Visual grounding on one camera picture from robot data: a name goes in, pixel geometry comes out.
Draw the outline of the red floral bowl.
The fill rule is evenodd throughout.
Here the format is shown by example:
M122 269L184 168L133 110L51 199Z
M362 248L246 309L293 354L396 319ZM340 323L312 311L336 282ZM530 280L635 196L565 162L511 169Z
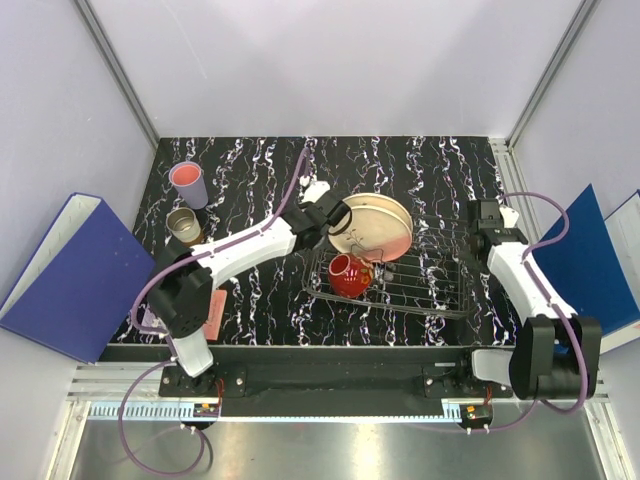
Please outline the red floral bowl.
M354 254L342 253L330 261L328 277L331 289L336 295L355 299L371 285L374 268L371 263Z

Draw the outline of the wire dish rack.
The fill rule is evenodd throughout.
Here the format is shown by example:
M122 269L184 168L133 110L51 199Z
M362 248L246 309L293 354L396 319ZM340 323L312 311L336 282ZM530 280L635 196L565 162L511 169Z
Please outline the wire dish rack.
M363 307L460 319L471 313L472 274L466 227L461 221L427 215L413 244L400 258L373 262L373 280L354 299L335 293L329 263L338 251L326 245L308 255L304 290L316 298Z

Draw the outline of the lavender plastic cup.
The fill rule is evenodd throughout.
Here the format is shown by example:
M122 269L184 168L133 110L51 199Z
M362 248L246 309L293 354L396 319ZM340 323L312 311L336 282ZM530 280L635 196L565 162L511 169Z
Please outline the lavender plastic cup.
M185 161L185 162L198 165L195 162L190 162L190 161ZM205 180L204 180L204 173L203 173L203 170L202 170L201 167L200 167L200 169L201 169L201 173L202 173L201 178L197 182L195 182L194 184L189 185L187 187L175 186L170 180L170 172L171 172L171 170L169 172L169 181L170 181L170 183L176 189L178 194L188 204L188 206L193 210L199 210L199 209L205 208L207 206L207 204L208 204L208 201L209 201L207 187L206 187Z

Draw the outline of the pink plastic cup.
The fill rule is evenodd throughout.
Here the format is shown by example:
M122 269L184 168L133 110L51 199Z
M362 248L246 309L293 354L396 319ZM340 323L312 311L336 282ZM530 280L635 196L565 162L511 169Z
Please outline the pink plastic cup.
M201 178L201 169L188 162L176 165L170 172L170 180L175 186L187 187Z

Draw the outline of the white brown steel tumbler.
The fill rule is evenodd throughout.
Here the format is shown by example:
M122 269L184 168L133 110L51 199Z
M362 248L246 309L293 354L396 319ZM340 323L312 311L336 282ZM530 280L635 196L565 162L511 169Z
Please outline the white brown steel tumbler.
M170 233L186 246L200 244L204 234L196 214L187 207L172 210L166 216L166 227Z

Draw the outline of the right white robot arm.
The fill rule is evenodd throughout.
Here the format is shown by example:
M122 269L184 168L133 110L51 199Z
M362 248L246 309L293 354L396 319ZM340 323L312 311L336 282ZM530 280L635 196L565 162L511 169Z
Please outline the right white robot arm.
M571 413L592 397L602 329L579 315L554 289L533 258L537 248L516 226L518 213L497 199L467 202L472 257L493 275L515 307L521 328L512 351L475 349L454 371L454 384L476 396L490 382L521 400Z

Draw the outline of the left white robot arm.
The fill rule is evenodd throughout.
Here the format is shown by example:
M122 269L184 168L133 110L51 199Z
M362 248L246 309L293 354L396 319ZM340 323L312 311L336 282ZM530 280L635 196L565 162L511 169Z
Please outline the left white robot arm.
M170 242L159 256L144 298L162 321L181 384L196 396L215 386L214 357L204 333L212 293L231 278L300 250L311 250L351 223L351 208L330 191L291 204L251 229L207 244Z

